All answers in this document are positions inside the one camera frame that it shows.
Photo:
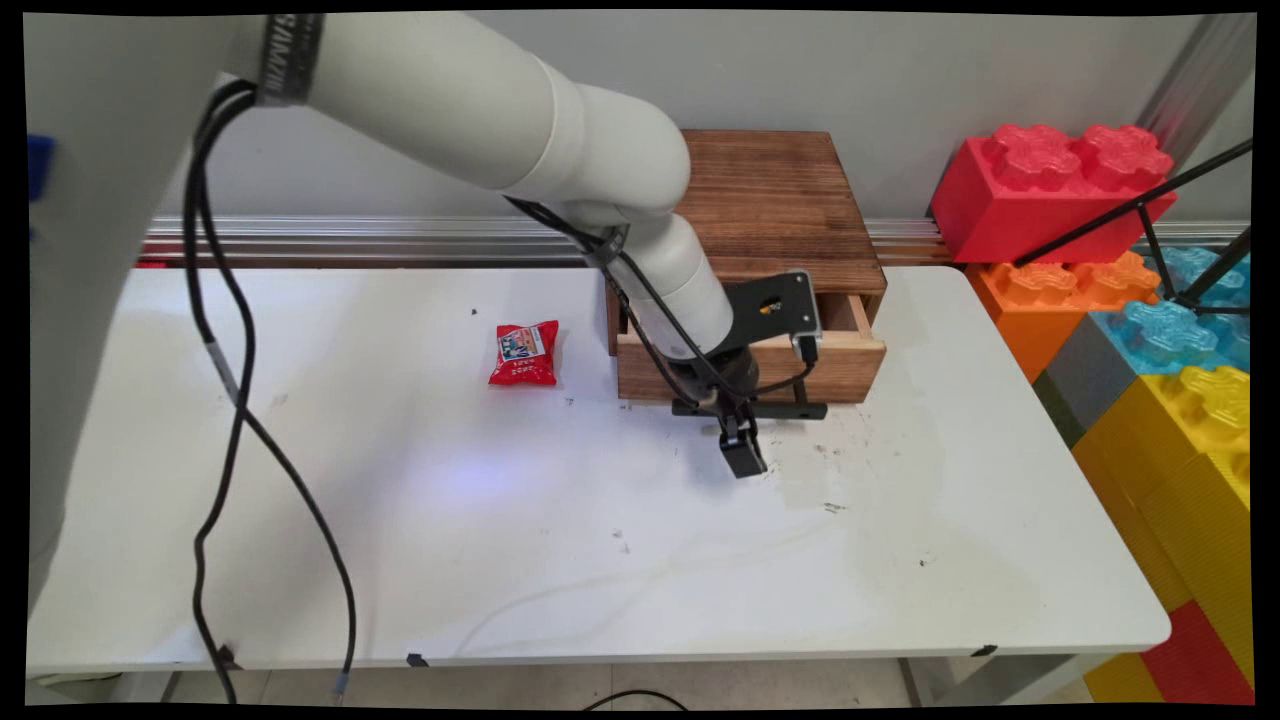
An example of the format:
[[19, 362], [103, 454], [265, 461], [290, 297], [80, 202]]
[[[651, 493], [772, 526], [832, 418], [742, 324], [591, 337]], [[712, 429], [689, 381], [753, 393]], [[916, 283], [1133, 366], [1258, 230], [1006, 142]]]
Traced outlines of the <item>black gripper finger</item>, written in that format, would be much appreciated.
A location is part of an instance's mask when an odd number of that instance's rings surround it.
[[758, 423], [753, 413], [731, 413], [718, 418], [719, 451], [739, 479], [760, 477], [768, 465], [762, 455]]

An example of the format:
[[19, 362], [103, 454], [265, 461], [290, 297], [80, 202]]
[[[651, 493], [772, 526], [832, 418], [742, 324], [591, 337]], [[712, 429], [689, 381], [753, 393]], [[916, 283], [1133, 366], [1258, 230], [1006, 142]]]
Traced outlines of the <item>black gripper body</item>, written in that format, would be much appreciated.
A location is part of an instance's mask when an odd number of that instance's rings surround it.
[[749, 347], [707, 356], [707, 363], [664, 357], [675, 386], [684, 393], [671, 401], [672, 413], [718, 413], [732, 407], [755, 413], [760, 372]]

